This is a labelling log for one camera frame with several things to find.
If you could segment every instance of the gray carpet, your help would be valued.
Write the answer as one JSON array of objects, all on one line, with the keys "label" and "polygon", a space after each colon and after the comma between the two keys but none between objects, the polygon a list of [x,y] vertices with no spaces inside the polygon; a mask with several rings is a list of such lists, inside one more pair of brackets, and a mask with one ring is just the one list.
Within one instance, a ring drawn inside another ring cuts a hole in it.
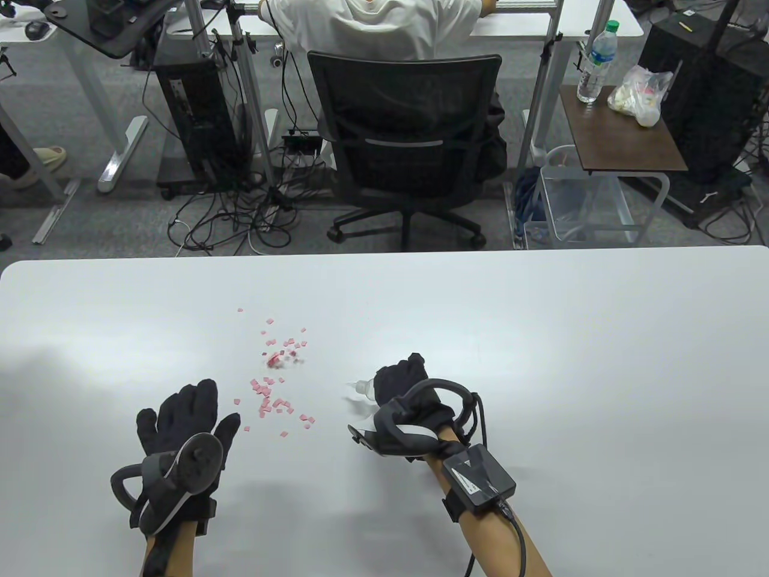
[{"label": "gray carpet", "polygon": [[[665,10],[660,10],[652,13],[651,17],[661,18],[665,14]],[[649,24],[646,22],[644,27],[648,30]],[[621,40],[618,60],[611,71],[609,82],[621,80],[624,73],[637,61],[643,44],[643,38]],[[263,44],[259,49],[260,52],[255,57],[264,104],[281,108],[280,75],[268,65],[271,45]],[[503,57],[498,91],[507,112],[507,118],[502,125],[502,135],[509,143],[508,164],[512,166],[517,161],[518,143],[523,132],[519,112],[528,108],[541,44],[471,40],[462,48],[462,53],[465,54],[493,52]],[[47,209],[42,206],[45,202],[43,191],[36,188],[24,192],[0,190],[0,206],[4,207],[0,208],[0,231],[9,234],[14,241],[10,250],[0,254],[0,269],[18,260],[37,258],[173,256],[176,247],[166,238],[167,223],[185,199],[163,201],[155,187],[160,151],[165,138],[163,128],[151,119],[119,185],[110,195],[97,195],[95,180],[108,161],[111,150],[63,55],[57,53],[55,43],[51,42],[47,45],[11,48],[8,56],[18,71],[18,76],[3,81],[0,92],[2,104],[33,146],[62,145],[67,148],[69,159],[58,176],[63,179],[83,178],[84,184],[43,246],[31,244],[32,236],[47,214]],[[126,62],[112,61],[100,55],[95,55],[94,61],[120,121],[127,125],[133,116],[144,114],[141,91],[145,74],[134,72],[125,66]],[[311,79],[306,62],[301,60],[300,70],[305,79]],[[566,82],[576,83],[577,80],[578,71],[570,66]],[[307,106],[299,104],[302,100],[301,90],[291,69],[287,73],[287,83],[288,90],[294,95],[295,104],[299,108],[299,124],[311,125],[312,117]],[[317,96],[313,88],[311,100],[317,106]],[[149,80],[145,101],[164,122],[168,121],[168,109],[154,76]],[[570,142],[571,134],[559,104],[548,136],[548,146]],[[765,195],[767,187],[763,182],[759,182],[757,188],[762,196]],[[629,188],[625,189],[625,195],[634,217],[643,218],[650,208],[647,199]],[[205,210],[203,205],[204,202],[201,202],[198,208],[190,211],[188,219],[194,220],[194,211]],[[351,238],[342,245],[328,241],[325,230],[331,220],[347,210],[349,207],[336,205],[328,198],[323,198],[301,211],[298,224],[291,230],[292,240],[288,247],[273,250],[257,243],[255,248],[267,253],[398,250],[396,233]],[[482,199],[459,212],[483,226],[484,234],[488,238],[487,250],[511,248],[504,200],[499,194],[498,185],[488,187]],[[758,220],[762,228],[769,231],[769,216],[762,213]],[[397,220],[394,217],[383,217],[380,222],[366,222],[361,224],[360,228],[395,225]],[[215,237],[225,238],[231,231],[229,226],[218,226]],[[714,227],[714,232],[720,235],[737,234],[740,231],[740,222],[732,217],[725,218]],[[176,238],[182,238],[184,232],[183,227],[175,227]],[[451,225],[428,217],[416,218],[413,249],[464,250],[468,248],[467,236]],[[715,241],[700,232],[685,228],[666,213],[659,215],[646,242],[648,245],[714,243]],[[236,247],[236,244],[228,245],[215,254],[231,255]],[[249,252],[250,248],[246,245],[240,254]]]}]

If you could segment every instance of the black glove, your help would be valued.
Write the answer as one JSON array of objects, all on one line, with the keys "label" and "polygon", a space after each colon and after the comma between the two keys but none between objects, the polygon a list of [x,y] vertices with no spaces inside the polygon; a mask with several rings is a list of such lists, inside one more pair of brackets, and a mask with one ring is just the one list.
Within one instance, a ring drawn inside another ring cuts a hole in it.
[{"label": "black glove", "polygon": [[[424,370],[424,359],[417,352],[412,352],[405,361],[397,365],[382,367],[374,377],[374,396],[379,406],[385,405],[394,397],[402,397],[411,387],[428,377]],[[424,390],[413,406],[417,415],[408,423],[399,425],[420,425],[436,434],[444,427],[454,425],[454,411],[441,403],[434,389]]]},{"label": "black glove", "polygon": [[[199,432],[211,432],[216,424],[218,392],[211,379],[200,381],[197,386],[187,385],[168,397],[160,405],[158,415],[152,409],[142,409],[136,415],[136,432],[147,455],[178,451],[187,439]],[[236,412],[224,417],[214,436],[219,439],[224,455],[224,469],[232,439],[240,428],[240,415]],[[181,506],[174,519],[203,521],[212,516],[211,494],[219,487],[219,477],[202,493],[190,497]]]}]

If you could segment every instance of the black pc case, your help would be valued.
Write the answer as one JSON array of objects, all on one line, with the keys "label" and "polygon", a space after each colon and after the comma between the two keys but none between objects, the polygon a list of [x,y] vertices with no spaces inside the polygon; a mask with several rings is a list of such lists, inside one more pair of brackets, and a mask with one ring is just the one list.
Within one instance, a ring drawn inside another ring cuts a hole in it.
[{"label": "black pc case", "polygon": [[745,30],[726,28],[711,70],[692,82],[714,26],[698,14],[657,22],[638,61],[652,72],[675,72],[662,118],[689,167],[688,178],[699,184],[729,172],[769,107],[769,45],[751,41]]},{"label": "black pc case", "polygon": [[187,38],[164,34],[158,44],[152,70],[171,112],[169,128],[178,135],[166,135],[158,171],[164,198],[200,188],[229,190],[248,174],[254,150],[251,123],[238,72],[228,64],[201,58]]}]

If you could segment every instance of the person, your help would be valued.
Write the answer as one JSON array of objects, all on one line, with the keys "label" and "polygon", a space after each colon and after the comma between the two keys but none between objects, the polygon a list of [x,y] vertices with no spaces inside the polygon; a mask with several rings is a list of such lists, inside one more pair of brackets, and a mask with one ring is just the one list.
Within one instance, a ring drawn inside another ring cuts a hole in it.
[{"label": "person", "polygon": [[[290,52],[325,52],[348,58],[411,61],[438,58],[466,41],[497,0],[259,0],[259,17],[273,26]],[[508,165],[499,133],[504,109],[496,91],[484,126],[476,182]]]},{"label": "person", "polygon": [[[375,377],[375,395],[379,405],[392,399],[394,396],[403,395],[413,385],[427,378],[424,369],[424,359],[420,355],[411,355],[408,360],[400,361],[397,365],[384,367],[378,371]],[[162,405],[159,415],[152,409],[144,409],[137,416],[137,432],[141,445],[148,455],[156,450],[178,449],[188,438],[196,432],[210,432],[216,422],[216,384],[210,379],[201,381],[198,387],[187,385],[179,393],[169,397]],[[428,427],[441,439],[458,442],[457,432],[453,429],[454,413],[450,407],[441,404],[440,399],[431,391],[432,395],[426,396],[421,401],[421,410],[413,425]],[[203,415],[202,426],[190,426],[192,422],[200,422],[195,413]],[[227,452],[232,444],[235,433],[240,425],[240,415],[233,413],[222,419],[216,428],[215,435],[220,439]],[[163,439],[158,446],[156,439]],[[444,495],[448,494],[450,485],[441,470],[442,461],[433,456],[425,456],[428,467],[438,481],[438,485]],[[219,484],[217,477],[215,484],[203,494],[190,498],[198,503],[192,505],[193,509],[200,509],[200,501],[210,499],[213,491]],[[148,568],[148,563],[156,563],[152,552],[155,549],[157,539],[163,539],[163,532],[158,537],[150,537],[145,551],[145,562],[142,566],[142,575],[145,577],[192,577],[193,555],[195,550],[195,536],[198,533],[198,522],[194,515],[184,514],[184,508],[180,510],[184,520],[177,522],[173,528],[175,541],[170,546],[170,552],[163,555],[165,567],[162,571]],[[521,547],[518,537],[510,523],[500,514],[489,512],[478,517],[469,511],[463,512],[458,520],[465,540],[474,553],[478,563],[483,568],[487,577],[518,577],[521,567]],[[531,542],[520,520],[518,524],[524,534],[526,542],[527,569],[526,575],[530,577],[550,577],[550,572],[544,564],[534,544]]]},{"label": "person", "polygon": [[[67,159],[67,151],[61,146],[35,148],[35,154],[51,172],[58,169]],[[0,178],[13,190],[23,190],[34,185],[39,177],[29,162],[0,126]]]}]

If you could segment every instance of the slipper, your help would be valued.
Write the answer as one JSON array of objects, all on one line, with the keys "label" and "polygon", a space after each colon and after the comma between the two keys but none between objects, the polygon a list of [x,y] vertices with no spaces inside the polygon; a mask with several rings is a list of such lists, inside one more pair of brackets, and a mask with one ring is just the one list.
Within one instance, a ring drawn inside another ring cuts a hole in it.
[{"label": "slipper", "polygon": [[[55,171],[67,159],[67,151],[61,146],[50,146],[47,148],[35,148],[35,154],[42,161],[43,165],[51,172]],[[10,180],[9,186],[12,190],[22,190],[34,185],[39,177],[32,168],[15,180]]]}]

